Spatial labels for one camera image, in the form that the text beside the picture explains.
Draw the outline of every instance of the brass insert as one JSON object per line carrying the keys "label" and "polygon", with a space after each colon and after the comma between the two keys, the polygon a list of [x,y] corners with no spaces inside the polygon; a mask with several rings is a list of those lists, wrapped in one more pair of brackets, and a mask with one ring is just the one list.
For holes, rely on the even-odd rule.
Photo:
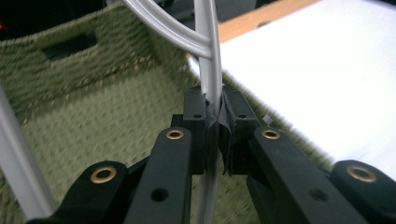
{"label": "brass insert", "polygon": [[184,133],[180,130],[171,130],[166,134],[166,137],[172,140],[180,139],[184,136]]}
{"label": "brass insert", "polygon": [[359,181],[363,181],[366,183],[374,183],[376,181],[376,176],[370,170],[357,166],[350,165],[346,168],[346,171],[355,179],[359,179]]}
{"label": "brass insert", "polygon": [[[101,172],[107,172],[108,175],[100,176]],[[117,170],[112,166],[104,166],[95,170],[91,175],[91,182],[95,184],[105,184],[116,176]]]}
{"label": "brass insert", "polygon": [[268,138],[268,139],[275,140],[275,139],[280,138],[280,133],[278,133],[276,131],[272,131],[272,130],[265,130],[265,131],[262,131],[262,136],[264,136],[265,138]]}

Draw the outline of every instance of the black plastic part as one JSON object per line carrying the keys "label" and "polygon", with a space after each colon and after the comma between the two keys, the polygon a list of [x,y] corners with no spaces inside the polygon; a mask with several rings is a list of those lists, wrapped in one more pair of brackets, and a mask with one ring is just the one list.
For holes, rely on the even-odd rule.
{"label": "black plastic part", "polygon": [[171,127],[183,127],[183,115],[175,114],[172,116]]}
{"label": "black plastic part", "polygon": [[249,188],[252,197],[266,194],[275,196],[274,209],[253,200],[257,212],[268,217],[262,223],[367,223],[330,180],[280,130],[259,128],[254,132],[251,153],[257,159],[270,186],[264,190]]}
{"label": "black plastic part", "polygon": [[[106,183],[93,183],[92,174],[103,167],[113,167],[116,175]],[[101,176],[109,175],[103,171]],[[120,223],[126,214],[130,187],[125,165],[101,161],[86,169],[67,191],[59,209],[49,218],[34,219],[29,224],[50,223]]]}
{"label": "black plastic part", "polygon": [[396,183],[373,166],[339,161],[331,181],[370,223],[396,223]]}
{"label": "black plastic part", "polygon": [[262,223],[271,223],[270,212],[274,211],[276,199],[274,192],[267,185],[264,185],[250,175],[247,177],[247,188],[260,221]]}
{"label": "black plastic part", "polygon": [[123,223],[189,223],[190,206],[191,133],[166,129],[158,135]]}
{"label": "black plastic part", "polygon": [[224,167],[229,175],[246,175],[250,160],[248,140],[261,125],[242,93],[231,87],[223,87],[222,110],[226,111],[228,122],[220,123],[219,149]]}
{"label": "black plastic part", "polygon": [[204,173],[206,157],[206,105],[199,86],[189,89],[185,94],[182,127],[192,133],[192,173],[201,175]]}
{"label": "black plastic part", "polygon": [[137,186],[139,186],[140,178],[142,177],[148,160],[149,157],[146,157],[145,159],[135,163],[133,166],[128,168],[128,184],[131,188],[128,206],[134,198],[134,194],[136,193]]}

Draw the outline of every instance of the curved tube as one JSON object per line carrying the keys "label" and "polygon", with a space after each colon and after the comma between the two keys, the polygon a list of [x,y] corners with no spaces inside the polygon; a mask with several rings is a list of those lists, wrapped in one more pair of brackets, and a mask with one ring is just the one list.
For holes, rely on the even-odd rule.
{"label": "curved tube", "polygon": [[157,4],[148,0],[122,0],[148,27],[198,57],[210,59],[210,39],[199,35],[166,14]]}
{"label": "curved tube", "polygon": [[[194,0],[195,28],[211,40],[211,60],[199,58],[201,89],[218,119],[222,93],[221,59],[219,50],[218,19],[214,0]],[[219,126],[209,137],[206,170],[200,178],[196,223],[214,223],[219,189]]]}

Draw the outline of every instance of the screw hole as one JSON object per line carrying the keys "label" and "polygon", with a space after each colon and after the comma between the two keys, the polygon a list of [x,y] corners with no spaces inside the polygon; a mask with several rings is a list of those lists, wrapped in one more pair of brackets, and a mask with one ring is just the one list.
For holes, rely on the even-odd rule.
{"label": "screw hole", "polygon": [[268,139],[278,139],[280,137],[280,133],[271,130],[265,130],[262,132],[262,136]]}
{"label": "screw hole", "polygon": [[160,203],[165,201],[169,196],[167,189],[155,189],[151,192],[151,200]]}
{"label": "screw hole", "polygon": [[311,189],[309,190],[309,195],[315,200],[319,202],[327,202],[327,194],[320,189]]}
{"label": "screw hole", "polygon": [[116,176],[117,170],[112,166],[105,166],[96,169],[91,175],[91,182],[94,184],[105,184]]}
{"label": "screw hole", "polygon": [[357,165],[350,165],[346,168],[346,171],[355,179],[366,183],[374,183],[376,176],[369,169],[366,169]]}
{"label": "screw hole", "polygon": [[166,137],[169,139],[180,139],[184,136],[184,133],[182,131],[179,130],[171,130],[166,134]]}
{"label": "screw hole", "polygon": [[106,178],[106,177],[109,177],[111,175],[111,172],[110,171],[108,171],[108,170],[103,170],[103,171],[100,171],[96,176],[98,177],[98,178]]}

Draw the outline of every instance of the hole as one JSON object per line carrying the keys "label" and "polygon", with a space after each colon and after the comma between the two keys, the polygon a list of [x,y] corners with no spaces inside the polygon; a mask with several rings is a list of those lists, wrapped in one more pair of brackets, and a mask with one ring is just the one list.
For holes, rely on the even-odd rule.
{"label": "hole", "polygon": [[280,133],[271,130],[265,130],[262,132],[262,136],[268,139],[278,139],[280,137]]}
{"label": "hole", "polygon": [[151,200],[160,203],[165,201],[169,196],[167,189],[155,189],[151,192]]}
{"label": "hole", "polygon": [[116,176],[117,170],[112,166],[99,167],[91,175],[94,184],[105,184]]}
{"label": "hole", "polygon": [[346,171],[355,179],[366,183],[374,183],[376,181],[376,176],[369,169],[358,166],[350,165],[346,168]]}
{"label": "hole", "polygon": [[180,133],[173,132],[173,133],[169,133],[169,135],[171,135],[172,137],[179,137]]}
{"label": "hole", "polygon": [[169,139],[180,139],[184,136],[184,133],[182,131],[179,130],[171,130],[166,134],[166,137]]}
{"label": "hole", "polygon": [[48,48],[42,49],[47,58],[52,61],[59,61],[67,58],[72,54],[91,48],[97,44],[94,32],[82,34],[68,39],[62,43],[55,44]]}
{"label": "hole", "polygon": [[309,195],[315,200],[319,202],[327,202],[327,194],[320,189],[311,189],[309,190]]}
{"label": "hole", "polygon": [[367,177],[370,176],[369,173],[367,173],[367,172],[365,172],[363,170],[355,170],[355,174],[357,174],[357,175],[359,175],[361,177],[364,177],[364,178],[367,178]]}
{"label": "hole", "polygon": [[108,177],[108,176],[110,176],[110,175],[111,175],[111,172],[110,172],[110,171],[108,171],[108,170],[103,170],[103,171],[99,172],[96,176],[97,176],[98,178],[106,178],[106,177]]}

